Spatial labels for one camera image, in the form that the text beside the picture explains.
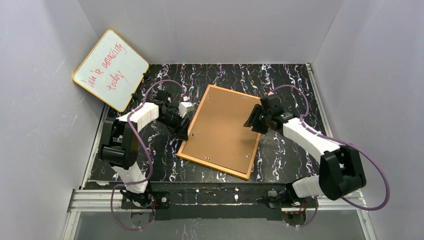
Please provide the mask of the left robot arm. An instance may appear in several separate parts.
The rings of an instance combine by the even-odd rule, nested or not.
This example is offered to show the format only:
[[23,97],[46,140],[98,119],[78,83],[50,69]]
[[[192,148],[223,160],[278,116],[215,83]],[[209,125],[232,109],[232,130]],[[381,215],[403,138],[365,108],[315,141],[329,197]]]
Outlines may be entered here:
[[172,104],[171,94],[160,90],[153,99],[141,103],[130,113],[118,118],[106,118],[97,152],[99,159],[118,173],[127,191],[144,193],[148,181],[137,164],[140,131],[151,122],[158,121],[177,138],[186,141],[191,123],[188,113],[194,108],[187,97],[179,105]]

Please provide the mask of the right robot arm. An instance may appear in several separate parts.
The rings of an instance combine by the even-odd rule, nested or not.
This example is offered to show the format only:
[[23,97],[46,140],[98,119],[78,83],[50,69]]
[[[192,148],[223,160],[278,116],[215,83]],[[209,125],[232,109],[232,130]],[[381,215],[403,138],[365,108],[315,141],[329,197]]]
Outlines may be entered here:
[[321,196],[338,200],[367,184],[358,150],[334,143],[309,129],[300,117],[284,110],[276,95],[261,98],[260,103],[254,105],[244,127],[260,134],[266,134],[268,130],[278,132],[302,147],[318,163],[318,175],[286,184],[282,195],[288,203]]

